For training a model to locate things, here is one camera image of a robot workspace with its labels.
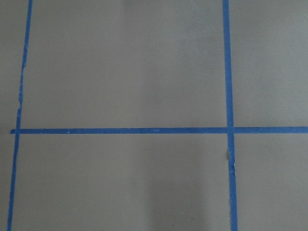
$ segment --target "gray floor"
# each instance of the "gray floor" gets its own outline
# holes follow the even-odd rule
[[[0,229],[26,1],[0,8]],[[308,3],[231,1],[236,126],[308,126]],[[226,126],[221,1],[34,1],[22,128]],[[307,134],[235,135],[240,231],[308,230]],[[14,231],[228,231],[225,134],[21,135]]]

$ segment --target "blue grid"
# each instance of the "blue grid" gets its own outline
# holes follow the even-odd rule
[[[15,134],[13,166],[11,176],[11,190],[9,200],[9,211],[7,220],[7,231],[12,230],[13,205],[15,193],[15,179],[17,156],[20,134],[227,134],[229,152],[229,193],[230,193],[230,218],[231,231],[238,231],[237,226],[237,203],[236,203],[236,177],[235,177],[235,150],[234,134],[261,134],[261,133],[308,133],[308,127],[234,127],[233,123],[233,97],[232,97],[232,71],[231,71],[231,41],[229,0],[222,0],[223,5],[223,28],[224,28],[224,53],[225,53],[225,82],[226,82],[226,114],[227,126],[222,128],[35,128],[22,129],[21,116],[23,105],[23,82],[24,69],[26,66],[28,41],[30,32],[30,21],[32,11],[32,0],[28,2],[26,34],[24,53],[22,60],[20,86],[19,86],[19,108],[17,110],[16,128],[10,134]]]

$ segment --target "vertical blue line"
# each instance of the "vertical blue line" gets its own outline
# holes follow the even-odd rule
[[[234,148],[234,123],[233,123],[233,95],[231,71],[231,42],[229,21],[229,0],[223,0],[223,34],[225,51],[225,78],[226,78],[226,108],[228,128],[229,151],[229,193],[230,193],[230,220],[231,231],[237,231],[237,203],[236,203],[236,178],[235,178],[235,148]]]
[[[18,147],[19,147],[21,112],[22,112],[22,106],[23,106],[24,69],[25,69],[25,66],[26,66],[27,53],[28,53],[31,11],[32,11],[32,0],[29,0],[28,11],[27,11],[27,21],[26,21],[26,34],[25,34],[25,42],[24,42],[24,54],[23,54],[20,83],[19,83],[19,95],[18,95],[19,108],[17,110],[17,118],[16,118],[16,130],[15,130],[16,132],[15,132],[14,155],[13,155],[12,176],[11,176],[11,190],[10,190],[10,201],[9,201],[8,223],[7,223],[7,227],[6,227],[7,231],[12,230],[14,194],[15,194],[15,179],[16,179],[16,167],[17,167],[17,154],[18,154]]]

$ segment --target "horizontal blue line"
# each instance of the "horizontal blue line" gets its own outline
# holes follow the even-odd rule
[[[236,134],[308,133],[308,127],[234,127]],[[224,134],[228,128],[26,128],[20,134]]]

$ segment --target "floor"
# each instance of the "floor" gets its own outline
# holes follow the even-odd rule
[[[2,5],[3,230],[308,230],[307,1]]]

